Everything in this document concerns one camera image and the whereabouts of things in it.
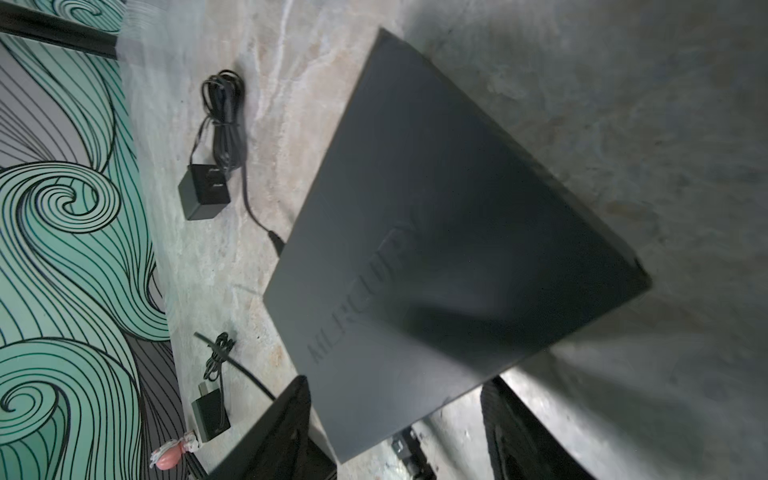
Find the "dark grey box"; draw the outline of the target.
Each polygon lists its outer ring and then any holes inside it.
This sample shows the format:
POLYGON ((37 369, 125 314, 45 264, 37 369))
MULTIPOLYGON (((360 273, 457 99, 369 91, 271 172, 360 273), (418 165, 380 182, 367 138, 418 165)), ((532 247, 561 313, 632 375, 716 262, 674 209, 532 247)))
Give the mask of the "dark grey box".
POLYGON ((347 462, 650 286, 624 240, 380 30, 263 301, 347 462))

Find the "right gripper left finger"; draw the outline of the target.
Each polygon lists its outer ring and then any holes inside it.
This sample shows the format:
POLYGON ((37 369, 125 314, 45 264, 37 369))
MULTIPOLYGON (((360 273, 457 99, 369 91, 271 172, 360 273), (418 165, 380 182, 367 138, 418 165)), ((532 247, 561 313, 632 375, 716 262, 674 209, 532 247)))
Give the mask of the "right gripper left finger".
POLYGON ((297 376, 209 479, 334 479, 336 463, 309 437, 311 395, 297 376))

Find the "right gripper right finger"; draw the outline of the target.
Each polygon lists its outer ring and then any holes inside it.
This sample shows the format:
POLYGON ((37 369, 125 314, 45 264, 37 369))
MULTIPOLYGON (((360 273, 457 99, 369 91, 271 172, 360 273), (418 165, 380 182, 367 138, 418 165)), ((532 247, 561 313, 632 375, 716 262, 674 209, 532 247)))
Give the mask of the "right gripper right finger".
POLYGON ((480 403, 496 480, 594 479, 501 377, 483 384, 480 403))

